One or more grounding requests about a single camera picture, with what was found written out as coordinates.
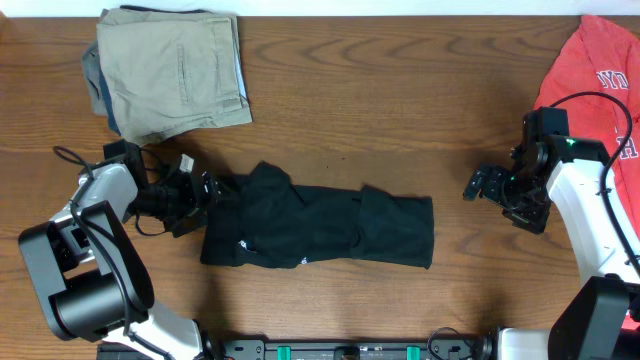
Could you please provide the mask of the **black polo shirt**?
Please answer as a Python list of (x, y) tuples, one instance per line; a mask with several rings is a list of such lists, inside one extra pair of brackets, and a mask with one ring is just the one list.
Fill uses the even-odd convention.
[(226, 176), (207, 211), (204, 265), (292, 269), (350, 258), (429, 269), (435, 248), (433, 202), (359, 190), (298, 185), (281, 168), (259, 163)]

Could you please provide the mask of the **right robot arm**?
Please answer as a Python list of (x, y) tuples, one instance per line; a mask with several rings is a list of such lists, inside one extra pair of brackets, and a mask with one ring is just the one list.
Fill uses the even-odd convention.
[(482, 164), (464, 199), (485, 198), (514, 226), (540, 234), (551, 207), (566, 228), (581, 289), (548, 330), (502, 328), (477, 342), (477, 359), (636, 359), (639, 239), (598, 141), (550, 135), (515, 148), (513, 169)]

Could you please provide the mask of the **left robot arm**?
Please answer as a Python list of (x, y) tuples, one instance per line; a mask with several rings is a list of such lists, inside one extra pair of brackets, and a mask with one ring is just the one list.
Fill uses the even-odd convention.
[(42, 313), (62, 340), (150, 359), (219, 359), (199, 324), (156, 301), (123, 228), (139, 188), (122, 163), (87, 169), (68, 204), (18, 239)]

